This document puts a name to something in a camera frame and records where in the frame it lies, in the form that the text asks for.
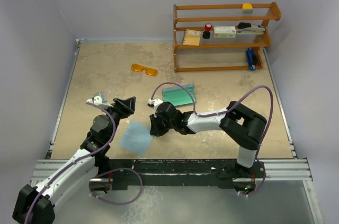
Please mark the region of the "light blue cleaning cloth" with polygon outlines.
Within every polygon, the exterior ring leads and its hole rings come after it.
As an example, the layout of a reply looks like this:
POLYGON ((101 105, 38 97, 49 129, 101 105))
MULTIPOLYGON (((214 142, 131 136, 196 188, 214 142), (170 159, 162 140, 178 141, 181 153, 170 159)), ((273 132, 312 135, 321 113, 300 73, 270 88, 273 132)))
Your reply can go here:
POLYGON ((150 134, 149 127, 136 121, 131 121, 119 140, 119 146, 134 154, 144 156, 152 139, 153 136, 150 134))

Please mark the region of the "grey glasses case green lining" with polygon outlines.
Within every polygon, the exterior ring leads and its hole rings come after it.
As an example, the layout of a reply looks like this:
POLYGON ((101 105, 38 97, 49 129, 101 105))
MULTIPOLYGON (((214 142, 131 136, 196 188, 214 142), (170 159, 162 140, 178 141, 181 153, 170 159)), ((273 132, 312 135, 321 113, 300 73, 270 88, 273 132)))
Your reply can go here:
POLYGON ((194 84, 186 84, 183 87, 188 91, 188 93, 181 87, 168 87, 162 89, 162 97, 164 102, 170 102, 174 106, 184 106, 193 104, 196 102, 194 95, 194 84))

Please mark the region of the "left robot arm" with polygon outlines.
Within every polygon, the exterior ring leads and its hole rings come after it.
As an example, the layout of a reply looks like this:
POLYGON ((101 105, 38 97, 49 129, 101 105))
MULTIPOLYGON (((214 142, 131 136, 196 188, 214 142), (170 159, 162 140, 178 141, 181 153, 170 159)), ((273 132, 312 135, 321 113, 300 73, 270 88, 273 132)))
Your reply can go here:
POLYGON ((103 112, 94 118, 85 140, 61 168, 35 186, 19 191, 12 218, 18 223, 53 223, 56 214, 72 195, 92 177, 109 172, 106 153, 119 122, 134 114, 136 97, 114 98, 108 103, 103 92, 86 101, 103 112))

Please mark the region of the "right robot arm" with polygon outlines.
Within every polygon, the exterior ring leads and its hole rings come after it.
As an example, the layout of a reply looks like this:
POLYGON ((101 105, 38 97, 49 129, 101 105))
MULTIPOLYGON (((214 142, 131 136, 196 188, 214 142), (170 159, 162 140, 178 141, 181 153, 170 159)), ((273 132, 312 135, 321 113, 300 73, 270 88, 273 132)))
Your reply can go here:
POLYGON ((160 99, 149 100, 147 105, 154 109, 150 115, 150 135, 160 137, 170 130, 182 135, 222 130, 239 145, 236 173, 241 177, 253 173, 256 153, 267 124, 262 115, 242 104, 236 105, 235 101, 215 114, 181 112, 170 102, 160 99))

